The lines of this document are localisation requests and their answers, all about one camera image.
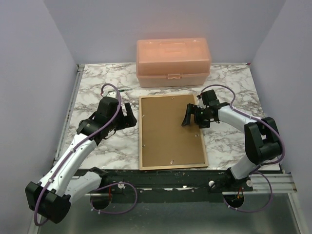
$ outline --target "plastic storage box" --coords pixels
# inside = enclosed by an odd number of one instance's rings
[[[204,38],[137,41],[136,76],[141,87],[202,85],[210,65]]]

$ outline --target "marble tabletop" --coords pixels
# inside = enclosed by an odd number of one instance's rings
[[[100,88],[104,83],[111,83],[119,89],[122,102],[130,102],[133,113],[138,118],[138,97],[160,94],[199,94],[201,89],[211,84],[223,84],[236,93],[234,106],[254,116],[263,117],[259,98],[248,65],[213,64],[211,74],[202,86],[140,88],[136,77],[136,65],[88,64],[85,66],[77,99],[70,119],[62,152],[67,149],[81,120],[88,118],[98,107],[101,99]],[[220,102],[232,100],[232,94],[221,87],[214,88]],[[245,154],[244,134],[226,123],[212,123],[203,130],[208,164],[206,170],[226,170],[237,163]],[[139,169],[138,124],[136,127],[117,131],[108,140],[89,154],[82,163],[82,169],[98,167],[101,169]],[[262,170],[279,170],[278,165],[268,165]]]

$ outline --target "cork board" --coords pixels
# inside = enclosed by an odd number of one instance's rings
[[[203,134],[192,118],[181,126],[195,95],[139,97],[140,170],[207,167]]]

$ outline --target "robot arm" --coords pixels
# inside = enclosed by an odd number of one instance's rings
[[[281,154],[280,142],[271,130],[260,122],[235,112],[229,103],[220,103],[214,90],[208,90],[197,97],[199,104],[188,104],[182,126],[189,125],[191,115],[194,115],[194,122],[200,128],[210,128],[211,122],[222,121],[245,134],[246,155],[226,171],[226,184],[248,177],[264,161]],[[262,120],[278,132],[273,118],[267,117]]]
[[[107,139],[110,132],[114,131],[115,133],[117,130],[136,125],[137,120],[133,115],[131,106],[129,103],[125,103],[127,116],[124,116],[120,108],[115,119],[107,127],[81,144],[81,141],[102,128],[116,113],[119,101],[115,98],[115,94],[112,92],[103,97],[97,111],[79,123],[77,134],[74,136],[71,145],[56,165],[37,184],[30,182],[27,185],[25,192],[31,210],[35,210],[39,195],[44,191],[38,213],[54,223],[59,223],[67,215],[71,203],[86,193],[97,189],[101,182],[105,182],[105,172],[98,168],[90,169],[78,179],[72,180],[72,178],[86,157],[103,139]]]

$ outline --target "white wall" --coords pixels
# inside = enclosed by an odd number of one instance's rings
[[[52,166],[77,66],[42,0],[0,1],[0,233],[27,233],[25,196]]]
[[[285,0],[44,0],[76,63],[134,62],[138,39],[206,37],[251,62]]]
[[[264,111],[286,143],[306,220],[312,220],[312,1],[287,0],[251,64]],[[312,232],[312,223],[308,223]]]

